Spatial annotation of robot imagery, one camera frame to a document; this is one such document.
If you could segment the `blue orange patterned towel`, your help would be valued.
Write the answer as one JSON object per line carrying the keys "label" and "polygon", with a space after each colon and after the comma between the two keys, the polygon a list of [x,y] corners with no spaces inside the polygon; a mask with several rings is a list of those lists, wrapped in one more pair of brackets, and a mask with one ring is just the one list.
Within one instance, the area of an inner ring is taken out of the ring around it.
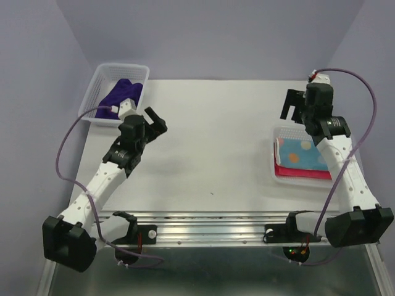
{"label": "blue orange patterned towel", "polygon": [[328,171],[321,153],[308,140],[276,138],[275,161],[283,168]]}

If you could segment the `purple towel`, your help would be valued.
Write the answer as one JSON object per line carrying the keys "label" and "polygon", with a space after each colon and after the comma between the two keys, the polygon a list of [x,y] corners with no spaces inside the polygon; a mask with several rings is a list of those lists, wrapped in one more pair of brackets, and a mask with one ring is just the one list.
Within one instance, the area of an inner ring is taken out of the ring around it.
{"label": "purple towel", "polygon": [[[125,99],[131,99],[135,105],[138,105],[141,93],[143,91],[143,84],[132,83],[128,79],[121,79],[116,82],[115,86],[110,90],[108,95],[103,98],[99,106],[116,106],[119,107],[120,103]],[[106,120],[118,120],[118,115],[107,109],[98,109],[95,115],[96,118]]]}

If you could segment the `pink towel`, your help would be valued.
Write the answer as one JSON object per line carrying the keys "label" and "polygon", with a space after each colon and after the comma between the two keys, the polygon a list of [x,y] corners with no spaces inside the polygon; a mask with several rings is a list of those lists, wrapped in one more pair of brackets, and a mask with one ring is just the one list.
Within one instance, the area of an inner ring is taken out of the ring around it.
{"label": "pink towel", "polygon": [[322,179],[331,180],[329,171],[320,170],[303,170],[297,168],[286,168],[274,164],[275,175],[281,177],[295,177],[295,178],[311,178],[311,179]]}

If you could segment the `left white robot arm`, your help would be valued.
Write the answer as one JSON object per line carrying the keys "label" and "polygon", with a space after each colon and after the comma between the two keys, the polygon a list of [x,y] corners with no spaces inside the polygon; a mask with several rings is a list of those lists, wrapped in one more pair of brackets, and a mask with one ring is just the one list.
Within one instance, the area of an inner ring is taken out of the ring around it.
{"label": "left white robot arm", "polygon": [[71,205],[59,215],[47,217],[42,225],[45,259],[78,272],[86,271],[105,246],[131,257],[130,263],[118,261],[127,268],[137,268],[136,261],[140,258],[154,260],[151,268],[163,262],[161,257],[143,253],[144,236],[138,230],[135,216],[117,211],[107,221],[100,222],[98,213],[140,163],[146,145],[167,132],[166,122],[151,107],[144,110],[152,120],[147,122],[128,101],[108,109],[117,112],[122,121],[118,127],[120,135],[103,156],[87,186],[58,174],[60,179],[78,186],[81,192]]}

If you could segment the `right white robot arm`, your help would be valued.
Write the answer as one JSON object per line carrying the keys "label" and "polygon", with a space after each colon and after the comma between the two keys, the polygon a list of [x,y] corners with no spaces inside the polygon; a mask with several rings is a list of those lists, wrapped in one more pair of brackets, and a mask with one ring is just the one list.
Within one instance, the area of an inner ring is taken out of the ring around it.
{"label": "right white robot arm", "polygon": [[291,212],[284,225],[285,236],[297,241],[306,233],[325,237],[335,248],[377,243],[394,220],[393,211],[383,208],[369,189],[354,156],[356,145],[343,117],[333,111],[333,87],[311,82],[305,91],[289,89],[280,117],[293,106],[292,121],[305,126],[333,178],[330,195],[336,195],[339,215],[324,212]]}

